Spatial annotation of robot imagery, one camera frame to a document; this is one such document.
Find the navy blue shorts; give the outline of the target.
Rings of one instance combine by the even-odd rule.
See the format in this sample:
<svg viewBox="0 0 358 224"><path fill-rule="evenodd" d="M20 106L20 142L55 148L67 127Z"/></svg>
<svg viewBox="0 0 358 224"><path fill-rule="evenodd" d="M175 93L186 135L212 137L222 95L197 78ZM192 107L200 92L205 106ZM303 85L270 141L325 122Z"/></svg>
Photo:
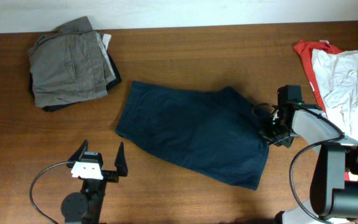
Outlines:
<svg viewBox="0 0 358 224"><path fill-rule="evenodd" d="M229 86L192 91L133 82L116 133L159 159L256 190L269 145L253 107Z"/></svg>

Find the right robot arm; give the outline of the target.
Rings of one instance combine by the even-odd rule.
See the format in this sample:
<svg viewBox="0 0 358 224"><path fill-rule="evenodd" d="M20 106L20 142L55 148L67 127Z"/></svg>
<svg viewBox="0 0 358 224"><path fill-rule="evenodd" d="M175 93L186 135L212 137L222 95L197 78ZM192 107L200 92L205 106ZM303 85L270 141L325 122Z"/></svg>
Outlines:
<svg viewBox="0 0 358 224"><path fill-rule="evenodd" d="M358 222L358 141L327 119L324 111L306 104L298 85L277 90L277 105L263 118L260 134L269 144L290 147L295 138L308 146L292 159L289 168L291 192L298 206L281 211L275 223L348 223ZM318 154L310 197L301 202L293 178L299 157L309 150Z"/></svg>

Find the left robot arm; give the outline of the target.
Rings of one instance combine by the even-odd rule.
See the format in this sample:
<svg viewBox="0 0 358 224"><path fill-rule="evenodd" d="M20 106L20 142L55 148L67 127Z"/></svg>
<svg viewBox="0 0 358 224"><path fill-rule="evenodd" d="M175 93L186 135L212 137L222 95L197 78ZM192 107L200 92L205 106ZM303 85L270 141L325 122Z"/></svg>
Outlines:
<svg viewBox="0 0 358 224"><path fill-rule="evenodd" d="M128 175L124 144L120 143L114 161L115 170L104 170L103 164L102 154L89 151L87 140L69 158L67 167L71 169L72 177L83 183L79 192L67 195L62 201L61 213L65 223L99 222L107 184L118 183L120 177Z"/></svg>

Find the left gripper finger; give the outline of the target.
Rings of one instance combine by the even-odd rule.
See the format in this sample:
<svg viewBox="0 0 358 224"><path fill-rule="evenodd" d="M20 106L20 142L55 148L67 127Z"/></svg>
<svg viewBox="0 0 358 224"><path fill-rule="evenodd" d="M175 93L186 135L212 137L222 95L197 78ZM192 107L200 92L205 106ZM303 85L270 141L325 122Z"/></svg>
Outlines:
<svg viewBox="0 0 358 224"><path fill-rule="evenodd" d="M69 157L68 162L78 162L88 150L88 140L85 139L81 146Z"/></svg>
<svg viewBox="0 0 358 224"><path fill-rule="evenodd" d="M128 176L128 167L126 162L126 157L124 153L124 143L121 142L116 159L114 161L114 166L116 167L117 175L120 177L127 177Z"/></svg>

